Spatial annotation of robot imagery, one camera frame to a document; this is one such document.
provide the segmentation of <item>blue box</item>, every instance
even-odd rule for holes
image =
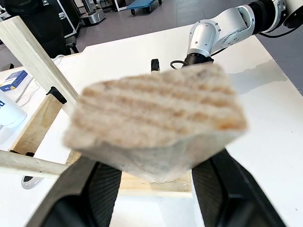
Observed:
[[[19,84],[27,76],[27,72],[24,70],[12,73],[7,79],[1,84],[0,89],[4,92],[16,89]]]

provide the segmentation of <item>wheel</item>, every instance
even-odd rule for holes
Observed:
[[[146,12],[147,12],[147,13],[151,13],[151,11],[152,11],[152,8],[151,8],[151,6],[149,6],[149,7],[146,7]]]

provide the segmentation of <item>black chair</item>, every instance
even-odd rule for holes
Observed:
[[[6,11],[11,16],[20,16],[46,53],[55,58],[69,55],[71,49],[78,53],[76,37],[64,38],[58,13],[42,0],[4,0]]]

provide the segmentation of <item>black cable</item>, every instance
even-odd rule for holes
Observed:
[[[259,35],[262,35],[264,37],[267,37],[267,38],[279,38],[279,37],[282,37],[284,35],[288,35],[289,33],[292,33],[294,30],[298,29],[300,26],[298,27],[295,27],[294,29],[288,31],[288,32],[285,32],[285,33],[282,33],[282,34],[279,34],[279,35],[267,35],[267,34],[264,34],[264,33],[259,33]]]
[[[226,48],[227,48],[227,47],[225,47],[225,48],[223,48],[223,49],[221,49],[221,50],[219,50],[219,51],[213,53],[213,54],[211,55],[211,57],[212,57],[212,56],[215,56],[216,54],[218,54],[218,53],[220,53],[220,52],[222,52],[222,51],[224,51]]]
[[[180,64],[183,64],[183,65],[186,65],[186,66],[189,65],[189,64],[186,63],[185,61],[180,61],[180,60],[172,61],[172,62],[170,63],[170,66],[171,66],[174,70],[177,70],[177,68],[174,66],[175,63],[180,63]]]

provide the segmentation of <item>cart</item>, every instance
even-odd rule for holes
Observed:
[[[127,6],[126,9],[130,9],[132,15],[136,14],[135,9],[140,9],[140,8],[145,8],[146,13],[151,13],[151,11],[152,11],[151,4],[154,1],[155,0],[136,0],[132,4]],[[162,0],[158,0],[158,2],[160,5],[162,5]]]

